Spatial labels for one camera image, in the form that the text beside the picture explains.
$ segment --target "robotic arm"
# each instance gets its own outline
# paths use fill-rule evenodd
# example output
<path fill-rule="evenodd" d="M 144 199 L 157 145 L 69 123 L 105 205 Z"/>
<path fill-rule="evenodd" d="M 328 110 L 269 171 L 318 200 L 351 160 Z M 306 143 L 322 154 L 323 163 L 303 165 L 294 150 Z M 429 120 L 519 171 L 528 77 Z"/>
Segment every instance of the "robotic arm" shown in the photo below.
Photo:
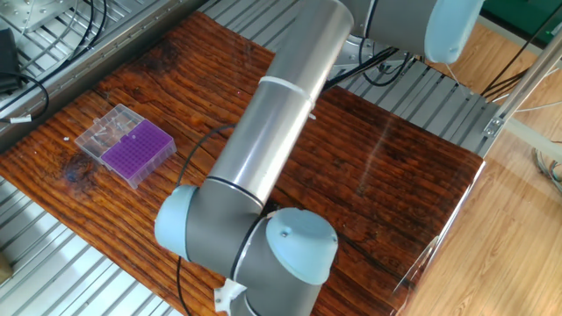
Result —
<path fill-rule="evenodd" d="M 178 187 L 162 205 L 157 241 L 243 284 L 230 315 L 310 315 L 335 257 L 335 230 L 309 211 L 259 214 L 343 43 L 353 34 L 451 63 L 482 3 L 306 0 L 203 185 Z"/>

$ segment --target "silver metal arm tube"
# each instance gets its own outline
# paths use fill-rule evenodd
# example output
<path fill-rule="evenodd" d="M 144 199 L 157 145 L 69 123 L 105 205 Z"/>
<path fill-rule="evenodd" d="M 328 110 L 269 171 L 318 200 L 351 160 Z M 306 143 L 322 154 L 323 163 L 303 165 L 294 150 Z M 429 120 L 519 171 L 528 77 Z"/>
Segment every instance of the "silver metal arm tube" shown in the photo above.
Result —
<path fill-rule="evenodd" d="M 511 117 L 515 110 L 533 93 L 538 84 L 543 81 L 546 74 L 556 65 L 561 56 L 562 32 L 558 32 L 498 110 L 501 119 L 508 120 Z"/>
<path fill-rule="evenodd" d="M 337 0 L 308 0 L 209 174 L 265 203 L 353 26 Z"/>

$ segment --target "purple tip rack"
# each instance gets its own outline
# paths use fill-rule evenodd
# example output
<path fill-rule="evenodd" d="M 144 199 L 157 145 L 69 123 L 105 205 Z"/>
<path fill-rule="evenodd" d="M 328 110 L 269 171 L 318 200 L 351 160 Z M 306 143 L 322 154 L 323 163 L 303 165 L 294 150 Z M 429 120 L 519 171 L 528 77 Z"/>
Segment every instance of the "purple tip rack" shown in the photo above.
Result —
<path fill-rule="evenodd" d="M 176 152 L 171 136 L 122 104 L 94 123 L 76 144 L 135 189 Z"/>

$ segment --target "wooden table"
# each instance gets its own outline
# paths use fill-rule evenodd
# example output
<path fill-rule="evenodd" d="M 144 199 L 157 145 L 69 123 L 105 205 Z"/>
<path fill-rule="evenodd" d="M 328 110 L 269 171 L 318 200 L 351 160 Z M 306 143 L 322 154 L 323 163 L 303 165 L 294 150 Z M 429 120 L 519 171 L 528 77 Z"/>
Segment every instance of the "wooden table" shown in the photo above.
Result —
<path fill-rule="evenodd" d="M 4 154 L 0 175 L 181 310 L 177 257 L 153 235 L 157 210 L 195 143 L 238 121 L 272 58 L 196 13 Z M 178 148 L 137 190 L 73 142 L 116 104 L 157 124 Z M 317 119 L 306 124 L 271 195 L 280 205 L 319 213 L 341 236 L 313 314 L 387 315 L 394 287 L 441 233 L 483 162 L 339 88 L 313 113 Z M 203 182 L 230 133 L 197 151 L 184 183 Z M 214 315 L 213 288 L 223 278 L 184 267 L 188 306 Z"/>

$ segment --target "light blue joint cap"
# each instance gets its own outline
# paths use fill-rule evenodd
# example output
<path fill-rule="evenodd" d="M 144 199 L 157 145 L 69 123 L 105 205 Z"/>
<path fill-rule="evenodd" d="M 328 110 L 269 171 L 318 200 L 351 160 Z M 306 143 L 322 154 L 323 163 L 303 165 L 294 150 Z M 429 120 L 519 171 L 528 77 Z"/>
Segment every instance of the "light blue joint cap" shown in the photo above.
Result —
<path fill-rule="evenodd" d="M 279 262 L 299 280 L 312 285 L 328 280 L 337 234 L 321 216 L 296 208 L 279 210 L 265 236 Z"/>
<path fill-rule="evenodd" d="M 457 61 L 484 0 L 437 0 L 425 33 L 425 55 L 433 62 Z"/>
<path fill-rule="evenodd" d="M 160 207 L 155 221 L 156 241 L 187 261 L 190 260 L 185 244 L 187 213 L 196 190 L 197 187 L 191 185 L 177 187 Z"/>

